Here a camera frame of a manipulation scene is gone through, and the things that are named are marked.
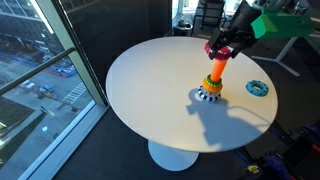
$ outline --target chair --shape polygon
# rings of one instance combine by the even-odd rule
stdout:
[[[205,26],[209,27],[219,27],[224,26],[226,17],[224,15],[224,0],[200,0],[198,7],[195,12],[193,20],[193,29],[191,31],[191,36],[193,34],[196,21],[200,20],[200,29],[204,30]]]

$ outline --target blue round object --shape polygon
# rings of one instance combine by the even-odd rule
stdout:
[[[268,86],[257,80],[249,81],[246,85],[246,89],[249,93],[260,97],[266,96],[269,92]]]

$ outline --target table top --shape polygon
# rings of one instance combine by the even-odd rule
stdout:
[[[205,53],[206,42],[158,38],[121,54],[106,78],[107,96],[118,117],[151,141],[187,151],[231,150],[262,135],[278,109],[269,76],[239,53],[222,74],[221,99],[202,101],[197,89],[214,63]],[[265,97],[248,93],[245,86],[251,80],[265,83],[269,93]]]

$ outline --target crosswalk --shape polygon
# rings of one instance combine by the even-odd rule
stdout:
[[[62,99],[63,102],[72,104],[87,90],[83,83],[80,83],[76,88],[74,88],[66,97]]]

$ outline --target desk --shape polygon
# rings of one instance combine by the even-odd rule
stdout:
[[[197,89],[214,63],[204,51],[206,42],[191,37],[149,40],[121,54],[107,74],[111,107],[149,140],[152,158],[167,170],[190,167],[199,152],[227,151],[252,142],[277,112],[273,83],[242,53],[229,60],[222,74],[221,99],[202,101]],[[269,87],[267,96],[246,91],[253,79]]]

